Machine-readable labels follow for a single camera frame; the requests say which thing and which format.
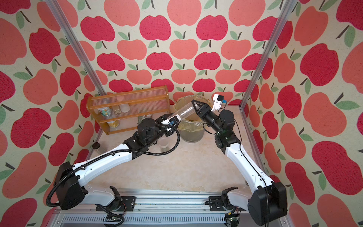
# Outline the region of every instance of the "wooden shelf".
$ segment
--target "wooden shelf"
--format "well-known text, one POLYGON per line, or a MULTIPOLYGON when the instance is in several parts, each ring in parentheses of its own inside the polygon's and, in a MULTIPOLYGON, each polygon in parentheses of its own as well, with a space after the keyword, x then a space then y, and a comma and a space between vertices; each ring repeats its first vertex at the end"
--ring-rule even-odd
POLYGON ((123 123, 129 121, 127 118, 160 112, 170 113, 169 93, 166 86, 89 97, 86 107, 106 135, 137 129, 137 121, 132 127, 122 128, 123 123), (115 113, 111 107, 121 104, 128 104, 130 110, 126 113, 115 113), (109 116, 104 117, 99 113, 96 114, 97 109, 104 107, 110 107, 111 114, 109 116), (107 124, 110 121, 119 121, 120 125, 114 129, 110 128, 107 124))

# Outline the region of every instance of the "black cable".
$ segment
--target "black cable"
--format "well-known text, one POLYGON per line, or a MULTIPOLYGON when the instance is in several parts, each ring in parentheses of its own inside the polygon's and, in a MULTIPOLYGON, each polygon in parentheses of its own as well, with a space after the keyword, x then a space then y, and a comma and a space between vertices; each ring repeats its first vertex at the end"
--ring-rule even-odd
POLYGON ((109 215, 111 215, 111 216, 113 216, 113 217, 115 217, 115 218, 119 218, 119 219, 121 219, 121 221, 120 221, 119 223, 112 225, 112 227, 116 227, 116 226, 119 226, 119 225, 121 225, 122 223, 124 223, 125 218, 124 218, 123 216, 118 215, 118 214, 115 214, 115 213, 112 213, 111 211, 107 210, 106 208, 104 208, 104 207, 103 207, 102 205, 100 205, 100 204, 95 204, 95 205, 96 205, 98 208, 100 208, 101 210, 103 210, 104 212, 108 213, 109 215))
POLYGON ((219 109, 219 110, 218 110, 218 112, 219 112, 219 113, 220 113, 220 112, 222 112, 222 111, 224 110, 224 108, 226 108, 226 105, 227 105, 227 103, 225 102, 225 103, 224 103, 224 107, 223 107, 223 109, 219 109))
POLYGON ((63 184, 66 180, 68 180, 69 178, 71 178, 72 175, 75 172, 81 170, 84 167, 89 166, 92 163, 95 163, 95 162, 101 160, 102 158, 105 158, 105 157, 110 156, 110 155, 114 155, 114 154, 119 153, 119 152, 135 152, 135 153, 139 153, 139 154, 147 154, 147 155, 153 155, 153 156, 162 156, 162 155, 166 155, 166 154, 169 154, 172 151, 174 151, 176 149, 176 147, 179 145, 179 142, 180 142, 180 134, 179 134, 179 131, 174 126, 172 126, 172 125, 156 125, 156 126, 161 127, 161 128, 172 128, 176 132, 176 135, 177 135, 178 138, 177 138, 176 143, 175 143, 175 145, 174 145, 173 148, 171 148, 170 150, 168 150, 166 152, 162 152, 162 153, 152 153, 152 152, 146 152, 146 151, 137 151, 137 150, 133 150, 133 149, 120 149, 120 150, 114 150, 114 151, 111 151, 109 153, 106 153, 106 154, 103 154, 101 156, 98 156, 95 159, 90 160, 86 164, 83 164, 83 165, 79 166, 78 168, 76 168, 76 169, 68 172, 63 178, 61 178, 59 180, 59 182, 56 185, 54 185, 54 187, 52 188, 52 190, 49 192, 49 194, 48 194, 48 196, 47 196, 47 198, 45 200, 46 205, 48 207, 57 207, 57 206, 59 206, 60 205, 59 203, 52 203, 50 201, 51 198, 52 198, 52 196, 53 196, 53 194, 59 188, 59 186, 61 184, 63 184))
POLYGON ((211 133, 211 132, 209 132, 207 129, 205 129, 204 124, 206 124, 206 123, 203 123, 203 129, 204 129, 206 132, 208 132, 209 134, 212 134, 212 135, 216 135, 216 134, 217 134, 217 133, 211 133))

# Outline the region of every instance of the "clear plastic tube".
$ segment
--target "clear plastic tube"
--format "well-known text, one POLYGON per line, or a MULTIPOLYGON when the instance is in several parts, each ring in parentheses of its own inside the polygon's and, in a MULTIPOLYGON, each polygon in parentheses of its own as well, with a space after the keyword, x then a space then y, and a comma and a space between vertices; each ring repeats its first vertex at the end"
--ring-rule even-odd
POLYGON ((181 119, 183 120, 183 119, 186 119, 187 117, 189 117, 190 115, 192 115, 193 113, 195 113, 193 104, 192 104, 192 102, 189 102, 188 104, 183 106, 181 109, 179 109, 178 111, 173 113, 170 116, 170 118, 172 118, 178 114, 181 117, 181 119))

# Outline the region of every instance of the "wall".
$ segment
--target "wall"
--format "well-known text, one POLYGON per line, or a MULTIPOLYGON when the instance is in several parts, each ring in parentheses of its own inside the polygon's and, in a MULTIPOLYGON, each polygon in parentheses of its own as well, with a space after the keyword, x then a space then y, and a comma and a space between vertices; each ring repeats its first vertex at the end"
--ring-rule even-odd
POLYGON ((0 226, 44 227, 58 166, 85 160, 97 135, 84 69, 69 63, 45 2, 1 1, 0 11, 0 226))
POLYGON ((362 9, 353 0, 297 3, 293 36, 277 43, 273 72, 245 107, 296 227, 363 225, 362 9))
MULTIPOLYGON (((215 92, 224 92, 228 102, 239 104, 283 2, 71 3, 78 7, 80 21, 72 25, 73 31, 95 49, 90 62, 107 92, 166 84, 172 104, 191 94, 211 99, 215 92), (269 34, 261 34, 264 29, 269 34)), ((96 94, 94 86, 86 88, 96 94)))

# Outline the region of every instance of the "vented metal panel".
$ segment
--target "vented metal panel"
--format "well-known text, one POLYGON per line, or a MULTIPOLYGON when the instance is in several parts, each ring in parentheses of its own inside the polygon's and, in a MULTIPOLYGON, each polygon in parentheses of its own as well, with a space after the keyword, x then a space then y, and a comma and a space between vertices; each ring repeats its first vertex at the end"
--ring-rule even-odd
MULTIPOLYGON (((115 224, 106 214, 66 214, 62 223, 115 224)), ((225 223, 224 214, 126 214, 124 224, 225 223)))

